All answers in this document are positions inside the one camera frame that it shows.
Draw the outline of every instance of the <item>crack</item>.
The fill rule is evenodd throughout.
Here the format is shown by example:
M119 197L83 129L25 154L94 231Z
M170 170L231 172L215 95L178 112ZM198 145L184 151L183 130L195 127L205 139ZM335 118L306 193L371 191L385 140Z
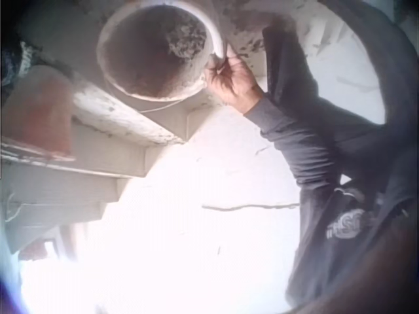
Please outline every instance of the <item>crack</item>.
M245 204L240 206L234 206L234 207L216 207L216 206L209 206L209 205L203 205L203 209L211 209L212 211L238 211L240 209L245 208L261 208L261 209L294 209L298 207L299 203L290 203L290 204L283 204L283 205L263 205L263 204Z

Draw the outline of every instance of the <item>sleeve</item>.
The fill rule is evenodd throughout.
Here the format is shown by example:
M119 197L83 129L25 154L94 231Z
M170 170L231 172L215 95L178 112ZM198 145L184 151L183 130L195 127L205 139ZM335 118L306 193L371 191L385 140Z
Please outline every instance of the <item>sleeve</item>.
M261 129L261 135L273 142L285 157L297 184L305 190L334 187L338 170L334 152L322 138L267 97L260 100L246 117Z

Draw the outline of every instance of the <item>dirt inside bucket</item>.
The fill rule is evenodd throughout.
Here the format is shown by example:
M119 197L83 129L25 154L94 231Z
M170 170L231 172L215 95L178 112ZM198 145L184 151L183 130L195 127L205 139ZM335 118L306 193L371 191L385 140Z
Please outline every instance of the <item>dirt inside bucket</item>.
M188 12L153 7L118 26L105 58L111 76L128 93L169 97L198 79L191 69L205 41L204 25Z

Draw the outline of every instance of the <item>black sweatshirt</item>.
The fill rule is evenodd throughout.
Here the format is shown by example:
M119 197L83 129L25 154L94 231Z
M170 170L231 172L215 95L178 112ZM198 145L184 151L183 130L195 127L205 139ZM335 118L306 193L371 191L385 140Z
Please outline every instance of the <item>black sweatshirt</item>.
M355 117L349 133L363 127L365 132L355 138L351 135L349 141L339 141L333 128L316 128L322 124L316 115L327 104L318 96L296 36L264 30L268 94L246 117L282 152L301 188L301 240L287 289L293 306L332 292L351 276L394 217L403 215L417 222L417 209L406 210L418 195L416 52L401 31L366 4L322 2L363 41L380 79L387 114L390 111L395 118L378 128ZM374 27L383 33L375 32L372 39ZM301 111L309 112L309 117L306 114L304 119ZM344 124L353 117L344 113L341 118ZM337 129L342 131L339 123ZM365 161L364 169L341 186L348 143L365 147L354 154Z

